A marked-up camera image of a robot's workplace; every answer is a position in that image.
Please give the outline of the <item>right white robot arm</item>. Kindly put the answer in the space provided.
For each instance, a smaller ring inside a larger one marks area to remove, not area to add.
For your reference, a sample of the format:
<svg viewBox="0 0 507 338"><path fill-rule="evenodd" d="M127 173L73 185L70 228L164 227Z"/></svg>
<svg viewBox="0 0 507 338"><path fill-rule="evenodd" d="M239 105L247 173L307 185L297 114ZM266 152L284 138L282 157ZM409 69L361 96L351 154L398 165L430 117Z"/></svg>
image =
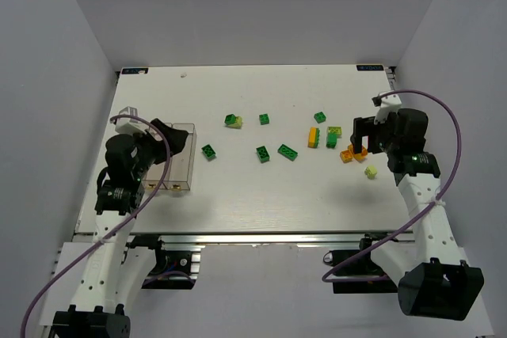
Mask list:
<svg viewBox="0 0 507 338"><path fill-rule="evenodd" d="M484 285L481 269L468 265L456 244L440 194L440 168L425 151L427 115L411 108L353 121L351 143L359 152L385 153L388 169L413 225L416 256L395 241L372 250L370 258L398 288L407 316L464 320Z"/></svg>

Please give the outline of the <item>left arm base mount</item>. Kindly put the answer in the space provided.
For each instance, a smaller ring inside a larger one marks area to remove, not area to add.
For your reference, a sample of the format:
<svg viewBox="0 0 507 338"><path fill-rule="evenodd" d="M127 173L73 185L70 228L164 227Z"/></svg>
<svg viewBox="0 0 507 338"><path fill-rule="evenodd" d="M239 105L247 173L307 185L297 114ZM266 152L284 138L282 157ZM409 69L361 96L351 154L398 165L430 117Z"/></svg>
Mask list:
<svg viewBox="0 0 507 338"><path fill-rule="evenodd" d="M155 265L148 272L142 288L152 290L192 290L192 252L165 247L160 236L138 235L127 243L129 249L147 248L154 254Z"/></svg>

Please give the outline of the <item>green 2x3 lego brick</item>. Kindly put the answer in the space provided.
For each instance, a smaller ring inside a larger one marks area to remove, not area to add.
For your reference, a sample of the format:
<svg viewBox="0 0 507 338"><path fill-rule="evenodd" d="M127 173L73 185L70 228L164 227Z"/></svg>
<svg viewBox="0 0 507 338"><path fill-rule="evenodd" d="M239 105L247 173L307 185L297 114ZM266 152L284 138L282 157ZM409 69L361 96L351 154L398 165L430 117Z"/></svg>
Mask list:
<svg viewBox="0 0 507 338"><path fill-rule="evenodd" d="M267 151L265 146L259 146L256 149L257 158L260 161L260 163L265 163L270 160L269 152Z"/></svg>

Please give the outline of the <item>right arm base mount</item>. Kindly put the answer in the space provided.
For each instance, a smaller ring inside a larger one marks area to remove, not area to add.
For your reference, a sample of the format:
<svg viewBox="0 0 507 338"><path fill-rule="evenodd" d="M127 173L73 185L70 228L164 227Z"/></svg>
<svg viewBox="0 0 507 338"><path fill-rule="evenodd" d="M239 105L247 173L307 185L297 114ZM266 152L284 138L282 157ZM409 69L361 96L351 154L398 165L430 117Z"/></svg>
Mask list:
<svg viewBox="0 0 507 338"><path fill-rule="evenodd" d="M357 249L330 250L324 255L322 261L326 266L333 268L386 236L385 233L366 233L360 239ZM337 279L345 279L345 282L332 283L334 294L398 293L396 284L391 279L387 279L384 270L372 261L370 253L335 271L333 276Z"/></svg>

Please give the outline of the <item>green 2x4 lego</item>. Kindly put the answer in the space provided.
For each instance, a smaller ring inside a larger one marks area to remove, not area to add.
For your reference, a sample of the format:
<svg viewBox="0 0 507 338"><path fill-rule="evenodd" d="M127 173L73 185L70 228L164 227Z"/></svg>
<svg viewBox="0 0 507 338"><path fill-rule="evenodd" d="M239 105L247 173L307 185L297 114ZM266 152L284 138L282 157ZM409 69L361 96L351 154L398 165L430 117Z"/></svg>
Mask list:
<svg viewBox="0 0 507 338"><path fill-rule="evenodd" d="M290 161L294 161L298 157L298 152L285 144L281 144L277 152Z"/></svg>

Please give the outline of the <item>green and lime lego stack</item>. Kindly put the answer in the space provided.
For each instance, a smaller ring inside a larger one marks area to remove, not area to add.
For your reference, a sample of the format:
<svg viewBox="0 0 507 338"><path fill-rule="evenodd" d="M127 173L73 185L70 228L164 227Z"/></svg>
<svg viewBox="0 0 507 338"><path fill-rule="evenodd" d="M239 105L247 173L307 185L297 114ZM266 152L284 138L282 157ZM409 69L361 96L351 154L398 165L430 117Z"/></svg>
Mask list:
<svg viewBox="0 0 507 338"><path fill-rule="evenodd" d="M226 115L224 120L225 126L228 128L239 129L242 127L242 117L235 114Z"/></svg>

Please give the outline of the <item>green 2x4 lego brick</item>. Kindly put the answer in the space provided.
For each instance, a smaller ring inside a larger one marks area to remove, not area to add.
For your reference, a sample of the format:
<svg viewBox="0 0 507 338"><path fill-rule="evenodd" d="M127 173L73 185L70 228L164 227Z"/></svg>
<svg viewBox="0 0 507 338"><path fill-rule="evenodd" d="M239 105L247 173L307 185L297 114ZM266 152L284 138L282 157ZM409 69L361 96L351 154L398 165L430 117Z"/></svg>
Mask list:
<svg viewBox="0 0 507 338"><path fill-rule="evenodd" d="M216 152L210 144L203 146L201 148L201 151L208 161L214 160L216 158Z"/></svg>

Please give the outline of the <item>small green lego brick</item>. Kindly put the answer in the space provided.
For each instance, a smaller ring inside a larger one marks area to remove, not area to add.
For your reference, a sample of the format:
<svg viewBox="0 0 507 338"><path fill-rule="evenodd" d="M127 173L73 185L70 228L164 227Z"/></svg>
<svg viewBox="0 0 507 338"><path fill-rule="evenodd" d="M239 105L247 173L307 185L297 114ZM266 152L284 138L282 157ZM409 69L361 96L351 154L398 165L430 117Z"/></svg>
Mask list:
<svg viewBox="0 0 507 338"><path fill-rule="evenodd" d="M266 125L266 124L269 124L270 120L269 120L269 115L267 113L265 114L260 114L259 115L259 122L260 122L260 125Z"/></svg>

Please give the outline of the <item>large orange lego brick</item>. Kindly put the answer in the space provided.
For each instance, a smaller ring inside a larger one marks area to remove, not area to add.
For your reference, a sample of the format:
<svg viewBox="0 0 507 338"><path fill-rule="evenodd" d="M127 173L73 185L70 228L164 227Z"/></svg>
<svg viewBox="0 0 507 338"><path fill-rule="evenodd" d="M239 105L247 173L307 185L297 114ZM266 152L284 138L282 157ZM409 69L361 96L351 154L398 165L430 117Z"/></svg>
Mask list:
<svg viewBox="0 0 507 338"><path fill-rule="evenodd" d="M352 144L350 144L348 146L348 150L349 150L350 154L353 156L353 158L358 162L364 161L366 159L366 157L368 156L368 150L365 146L361 147L360 153L356 153L354 151L354 146Z"/></svg>

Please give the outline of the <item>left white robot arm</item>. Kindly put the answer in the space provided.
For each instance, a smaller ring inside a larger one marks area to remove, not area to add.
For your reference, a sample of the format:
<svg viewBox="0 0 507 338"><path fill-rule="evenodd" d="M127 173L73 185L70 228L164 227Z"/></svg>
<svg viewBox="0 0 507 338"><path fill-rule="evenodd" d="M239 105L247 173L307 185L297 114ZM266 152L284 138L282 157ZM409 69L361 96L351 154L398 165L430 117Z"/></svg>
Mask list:
<svg viewBox="0 0 507 338"><path fill-rule="evenodd" d="M153 165L168 173L189 133L158 119L112 121L116 133L105 144L106 166L97 178L93 244L82 254L86 266L70 305L55 313L51 337L128 337L128 309L157 264L157 241L129 244L128 237L150 201L143 178Z"/></svg>

